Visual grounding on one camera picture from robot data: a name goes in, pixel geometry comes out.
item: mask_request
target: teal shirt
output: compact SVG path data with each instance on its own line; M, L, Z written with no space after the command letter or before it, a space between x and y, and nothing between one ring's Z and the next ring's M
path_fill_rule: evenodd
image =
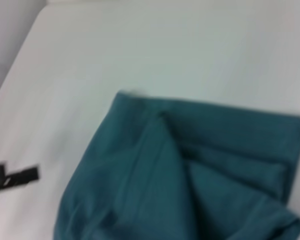
M300 118L118 93L54 240L296 240Z

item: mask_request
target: green garment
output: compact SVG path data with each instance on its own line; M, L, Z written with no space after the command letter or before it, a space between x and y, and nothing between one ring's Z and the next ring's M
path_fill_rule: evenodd
M300 118L118 93L54 240L295 240Z

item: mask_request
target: teal fabric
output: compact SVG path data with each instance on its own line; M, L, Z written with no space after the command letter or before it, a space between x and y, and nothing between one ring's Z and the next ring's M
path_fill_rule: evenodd
M119 93L54 240L295 240L300 118Z

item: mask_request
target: white bedsheet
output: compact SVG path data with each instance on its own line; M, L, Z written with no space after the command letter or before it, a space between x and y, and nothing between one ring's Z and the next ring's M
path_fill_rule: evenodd
M0 90L0 240L50 240L118 90L300 115L300 0L101 0L46 7ZM300 168L289 207L300 215Z

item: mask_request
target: white surface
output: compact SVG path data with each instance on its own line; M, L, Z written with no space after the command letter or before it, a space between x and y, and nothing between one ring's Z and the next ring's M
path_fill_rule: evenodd
M115 93L300 114L300 0L104 0L39 15L0 90L0 161L42 179L0 194L0 240L50 240ZM289 207L300 215L300 169Z
M0 0L0 86L46 0Z

